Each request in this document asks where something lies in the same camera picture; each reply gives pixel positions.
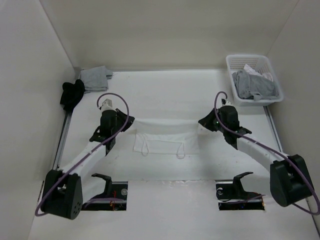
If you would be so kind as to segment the white tank top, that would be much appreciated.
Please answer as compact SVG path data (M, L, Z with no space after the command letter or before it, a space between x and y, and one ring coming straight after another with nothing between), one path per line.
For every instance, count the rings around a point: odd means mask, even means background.
M200 152L195 120L137 118L132 127L136 130L133 151L144 157L158 154L184 159Z

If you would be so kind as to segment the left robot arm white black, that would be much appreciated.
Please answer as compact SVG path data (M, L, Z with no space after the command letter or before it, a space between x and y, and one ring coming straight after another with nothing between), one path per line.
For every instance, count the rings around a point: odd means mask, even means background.
M112 195L112 178L93 172L93 168L115 146L116 136L129 129L134 121L133 116L117 108L104 110L100 125L84 150L65 167L46 174L36 216L51 214L73 220L94 199L108 199Z

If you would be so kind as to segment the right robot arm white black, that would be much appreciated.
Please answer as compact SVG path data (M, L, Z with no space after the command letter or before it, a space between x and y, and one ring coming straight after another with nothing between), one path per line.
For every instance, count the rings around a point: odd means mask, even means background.
M298 154L286 155L256 140L249 129L240 126L234 106L213 108L198 123L211 132L222 133L229 145L250 156L269 172L266 187L278 205L287 207L314 195L305 160Z

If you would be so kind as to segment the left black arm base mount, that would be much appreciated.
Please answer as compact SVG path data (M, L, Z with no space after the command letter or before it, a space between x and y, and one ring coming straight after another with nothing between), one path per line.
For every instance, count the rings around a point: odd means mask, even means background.
M112 181L112 178L94 173L85 184L83 211L126 211L128 182Z

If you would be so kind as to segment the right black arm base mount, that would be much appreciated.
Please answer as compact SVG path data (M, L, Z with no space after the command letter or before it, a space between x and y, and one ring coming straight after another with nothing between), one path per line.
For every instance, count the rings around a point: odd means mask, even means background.
M243 188L241 179L250 174L253 174L253 172L244 172L236 175L233 179L217 180L215 182L219 210L265 210L263 202L264 195L257 192L246 191Z

